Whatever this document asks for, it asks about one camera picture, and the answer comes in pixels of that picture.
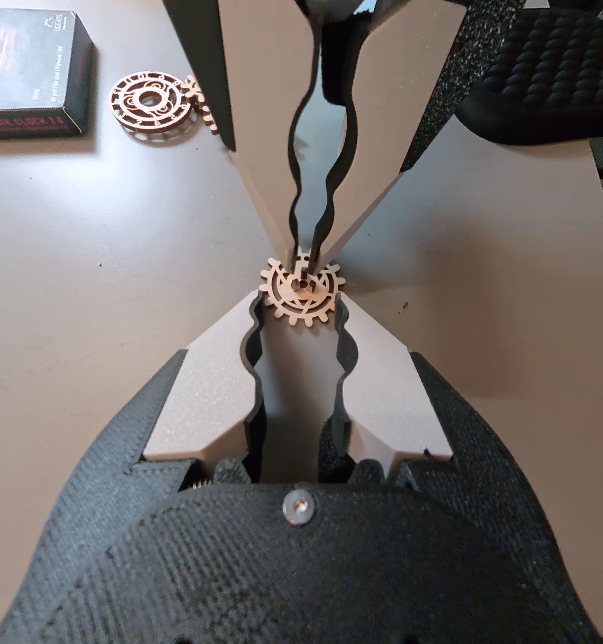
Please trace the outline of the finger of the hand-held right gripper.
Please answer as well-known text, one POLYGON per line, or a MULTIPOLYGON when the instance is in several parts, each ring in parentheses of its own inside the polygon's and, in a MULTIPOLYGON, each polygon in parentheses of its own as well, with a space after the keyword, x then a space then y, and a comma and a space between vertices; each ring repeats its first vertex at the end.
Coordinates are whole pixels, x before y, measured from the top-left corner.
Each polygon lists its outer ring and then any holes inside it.
POLYGON ((452 1, 382 4, 348 56, 346 136, 326 178, 312 264, 327 264, 400 179, 438 78, 467 12, 452 1))
POLYGON ((298 119, 317 75, 317 29, 295 1, 220 1, 235 151, 276 257, 294 262, 298 119))

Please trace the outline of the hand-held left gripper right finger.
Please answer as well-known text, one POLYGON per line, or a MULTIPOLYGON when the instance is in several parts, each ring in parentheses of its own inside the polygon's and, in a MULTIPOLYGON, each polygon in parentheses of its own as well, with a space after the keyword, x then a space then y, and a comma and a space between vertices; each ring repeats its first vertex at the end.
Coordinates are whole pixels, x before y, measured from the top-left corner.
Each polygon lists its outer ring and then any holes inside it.
POLYGON ((336 298, 333 444, 355 463, 377 461, 385 475, 402 461, 448 463, 449 440, 407 346, 345 294, 336 298))

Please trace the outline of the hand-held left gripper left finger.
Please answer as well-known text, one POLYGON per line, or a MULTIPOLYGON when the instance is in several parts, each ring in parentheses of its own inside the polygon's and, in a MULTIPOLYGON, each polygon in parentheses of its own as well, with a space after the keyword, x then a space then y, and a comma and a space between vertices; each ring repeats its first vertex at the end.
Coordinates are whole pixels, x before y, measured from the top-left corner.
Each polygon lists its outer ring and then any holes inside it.
POLYGON ((143 451, 147 461, 195 459, 211 474, 235 458, 260 475, 266 413, 255 366, 263 324, 263 293, 254 290, 187 347, 143 451))

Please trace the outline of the wooden gear assembly with pegs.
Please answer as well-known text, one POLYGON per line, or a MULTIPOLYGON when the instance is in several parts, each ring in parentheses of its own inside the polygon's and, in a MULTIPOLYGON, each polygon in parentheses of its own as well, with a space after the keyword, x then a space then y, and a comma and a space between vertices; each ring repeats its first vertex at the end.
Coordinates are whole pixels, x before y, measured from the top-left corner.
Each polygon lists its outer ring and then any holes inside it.
POLYGON ((202 121, 219 135, 200 84, 193 75, 184 80, 162 71, 137 71, 115 83, 110 106, 116 121, 142 139, 178 134, 202 121))

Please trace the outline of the wooden gear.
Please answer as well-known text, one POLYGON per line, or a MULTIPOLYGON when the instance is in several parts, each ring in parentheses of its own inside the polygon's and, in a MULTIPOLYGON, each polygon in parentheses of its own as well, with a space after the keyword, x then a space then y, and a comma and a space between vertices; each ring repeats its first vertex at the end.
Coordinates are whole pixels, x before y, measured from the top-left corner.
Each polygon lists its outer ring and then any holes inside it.
POLYGON ((279 260, 270 258, 268 269, 261 271, 263 283, 259 289, 264 293, 265 305, 273 307, 276 319, 287 318, 291 326, 303 323, 307 328, 312 328, 316 321, 328 323, 329 313, 336 310, 336 296, 346 284, 346 279, 339 271, 338 265, 328 264, 316 274, 308 276, 317 282, 314 293, 305 288, 294 293, 290 289, 291 280, 296 278, 292 270, 286 270, 279 260))

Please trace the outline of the black textured seat cushion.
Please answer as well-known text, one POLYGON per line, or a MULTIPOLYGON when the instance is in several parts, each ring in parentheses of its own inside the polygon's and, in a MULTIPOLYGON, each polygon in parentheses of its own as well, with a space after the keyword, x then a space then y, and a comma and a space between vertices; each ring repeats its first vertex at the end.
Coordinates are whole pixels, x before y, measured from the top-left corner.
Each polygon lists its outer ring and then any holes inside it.
POLYGON ((603 137, 603 20, 574 9, 523 10, 456 117, 507 146, 603 137))

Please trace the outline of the black puzzle box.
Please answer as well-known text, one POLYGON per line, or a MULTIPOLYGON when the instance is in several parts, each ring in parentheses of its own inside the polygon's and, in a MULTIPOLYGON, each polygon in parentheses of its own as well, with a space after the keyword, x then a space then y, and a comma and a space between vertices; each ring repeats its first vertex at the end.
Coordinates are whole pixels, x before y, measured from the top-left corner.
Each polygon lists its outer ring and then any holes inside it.
POLYGON ((76 12, 0 8, 0 140, 85 134, 94 59, 76 12))

